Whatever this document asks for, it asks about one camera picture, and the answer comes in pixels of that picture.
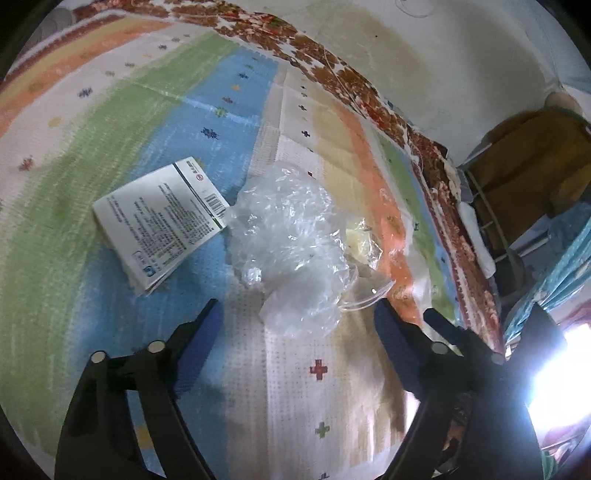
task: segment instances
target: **green stripe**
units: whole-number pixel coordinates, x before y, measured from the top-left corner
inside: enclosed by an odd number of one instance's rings
[[[64,397],[72,393],[64,339],[86,260],[99,244],[91,205],[125,181],[171,108],[236,47],[205,34],[116,84],[13,209],[19,225],[0,290],[0,399],[11,422],[46,452],[56,451]]]
[[[423,216],[417,192],[413,187],[413,178],[408,171],[404,159],[396,148],[382,135],[376,135],[379,143],[388,159],[388,166],[398,190],[402,194],[407,209],[414,218],[415,230],[413,232],[413,244],[425,259],[431,278],[431,305],[445,318],[454,320],[455,313],[453,303],[446,294],[443,273],[437,263],[435,243],[429,231],[427,219]]]

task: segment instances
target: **paper label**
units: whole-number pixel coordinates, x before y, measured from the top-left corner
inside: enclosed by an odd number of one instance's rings
[[[124,185],[93,209],[136,291],[150,293],[226,226],[228,206],[189,157]]]

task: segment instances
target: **bright light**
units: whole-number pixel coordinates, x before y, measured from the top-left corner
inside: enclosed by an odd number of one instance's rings
[[[410,430],[410,426],[413,424],[414,416],[417,414],[418,406],[421,404],[415,396],[410,392],[406,393],[406,415],[405,415],[405,423],[404,426],[405,432]]]
[[[568,347],[534,380],[531,421],[540,434],[577,423],[591,413],[591,329],[580,325],[565,334]]]

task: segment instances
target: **blue stripe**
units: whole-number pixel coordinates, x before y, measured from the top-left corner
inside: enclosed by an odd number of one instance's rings
[[[243,47],[221,60],[212,75],[189,91],[183,104],[155,131],[127,180],[193,156],[226,200],[234,204],[246,180],[276,68],[275,61]],[[77,350],[75,365],[81,371],[94,350],[127,355],[154,339],[168,338],[177,325],[193,320],[209,299],[225,299],[229,273],[225,236],[217,235],[191,254],[152,295],[138,298],[115,254],[101,248],[89,261],[80,295],[83,305],[70,332]],[[195,386],[178,402],[195,442],[219,480],[229,478],[222,385],[225,342],[222,329]],[[137,410],[132,410],[136,417]],[[161,473],[154,452],[145,457],[147,465]]]

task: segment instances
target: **floor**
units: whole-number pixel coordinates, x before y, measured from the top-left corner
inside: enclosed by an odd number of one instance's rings
[[[541,106],[556,83],[510,0],[235,1],[283,18],[346,60],[455,164],[498,122]]]

